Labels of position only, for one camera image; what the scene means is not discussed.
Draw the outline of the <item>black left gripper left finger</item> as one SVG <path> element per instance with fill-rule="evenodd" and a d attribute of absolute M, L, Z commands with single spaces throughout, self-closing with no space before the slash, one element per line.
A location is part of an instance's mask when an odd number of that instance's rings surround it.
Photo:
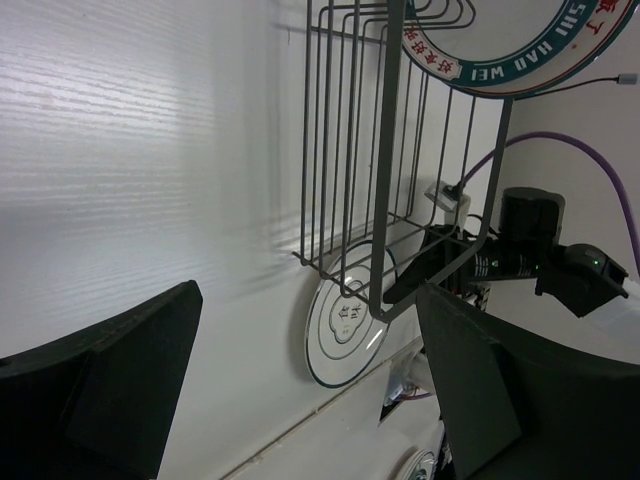
<path fill-rule="evenodd" d="M 186 281 L 3 358 L 2 478 L 157 478 L 202 305 Z"/>

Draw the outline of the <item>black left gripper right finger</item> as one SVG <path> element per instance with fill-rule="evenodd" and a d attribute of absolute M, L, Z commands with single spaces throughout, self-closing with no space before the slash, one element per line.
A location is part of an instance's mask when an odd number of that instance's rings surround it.
<path fill-rule="evenodd" d="M 459 479 L 636 479 L 639 368 L 426 284 L 416 308 Z"/>

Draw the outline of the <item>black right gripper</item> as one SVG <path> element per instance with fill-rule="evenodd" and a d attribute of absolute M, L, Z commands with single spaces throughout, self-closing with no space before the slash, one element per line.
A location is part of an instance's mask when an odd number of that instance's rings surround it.
<path fill-rule="evenodd" d="M 383 302 L 395 305 L 422 283 L 447 267 L 476 241 L 473 234 L 456 227 L 451 237 L 420 254 L 383 294 Z M 439 285 L 454 294 L 465 295 L 472 285 L 492 281 L 531 279 L 538 274 L 535 245 L 487 236 L 482 247 Z"/>

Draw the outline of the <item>grey rimmed white plate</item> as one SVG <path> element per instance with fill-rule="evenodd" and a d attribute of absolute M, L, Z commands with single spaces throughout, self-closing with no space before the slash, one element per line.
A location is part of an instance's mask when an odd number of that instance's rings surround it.
<path fill-rule="evenodd" d="M 349 247 L 320 282 L 309 309 L 305 359 L 319 385 L 337 389 L 354 381 L 380 350 L 389 325 L 369 308 L 372 243 Z"/>

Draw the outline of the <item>orange sunburst pattern plate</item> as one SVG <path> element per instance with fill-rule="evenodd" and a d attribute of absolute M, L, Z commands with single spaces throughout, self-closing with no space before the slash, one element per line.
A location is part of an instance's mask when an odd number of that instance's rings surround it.
<path fill-rule="evenodd" d="M 570 79 L 594 62 L 628 25 L 637 1 L 565 1 L 551 29 L 503 60 L 474 67 L 462 91 L 486 98 L 524 98 Z"/>

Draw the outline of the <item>green rimmed white plate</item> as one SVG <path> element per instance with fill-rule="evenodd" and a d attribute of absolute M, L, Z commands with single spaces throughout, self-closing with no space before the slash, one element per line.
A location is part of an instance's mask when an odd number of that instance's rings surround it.
<path fill-rule="evenodd" d="M 518 80 L 568 47 L 595 1 L 408 1 L 403 49 L 458 88 Z"/>

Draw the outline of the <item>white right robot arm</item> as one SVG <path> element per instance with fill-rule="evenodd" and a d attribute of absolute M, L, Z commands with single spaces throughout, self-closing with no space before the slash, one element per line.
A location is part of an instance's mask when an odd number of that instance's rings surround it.
<path fill-rule="evenodd" d="M 428 229 L 421 253 L 383 294 L 395 305 L 413 294 L 475 242 L 464 228 L 471 200 L 459 188 L 430 187 L 426 197 L 444 213 L 445 222 Z M 478 251 L 440 281 L 441 288 L 480 310 L 496 281 L 533 279 L 538 296 L 548 294 L 578 318 L 610 336 L 639 336 L 639 285 L 601 249 L 559 242 L 563 196 L 530 187 L 504 191 L 498 230 Z"/>

